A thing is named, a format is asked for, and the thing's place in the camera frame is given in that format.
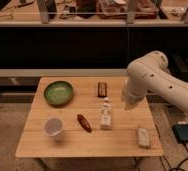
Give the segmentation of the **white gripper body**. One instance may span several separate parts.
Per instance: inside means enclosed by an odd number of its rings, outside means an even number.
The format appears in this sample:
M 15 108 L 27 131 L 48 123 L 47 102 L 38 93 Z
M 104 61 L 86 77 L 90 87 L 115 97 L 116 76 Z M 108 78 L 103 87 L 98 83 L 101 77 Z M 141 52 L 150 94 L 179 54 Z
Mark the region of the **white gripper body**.
M 141 99 L 136 97 L 133 94 L 123 94 L 122 95 L 122 101 L 125 104 L 124 109 L 125 110 L 131 110 L 138 105 L 138 103 L 141 101 Z

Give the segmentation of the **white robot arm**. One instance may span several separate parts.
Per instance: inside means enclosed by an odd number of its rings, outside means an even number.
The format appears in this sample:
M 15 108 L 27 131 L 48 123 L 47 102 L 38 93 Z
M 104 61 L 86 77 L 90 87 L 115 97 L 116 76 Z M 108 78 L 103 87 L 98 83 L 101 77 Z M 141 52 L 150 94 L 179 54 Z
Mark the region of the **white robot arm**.
M 150 90 L 188 113 L 188 83 L 168 74 L 167 67 L 167 56 L 160 51 L 133 60 L 127 66 L 128 79 L 123 88 L 126 105 L 136 105 Z

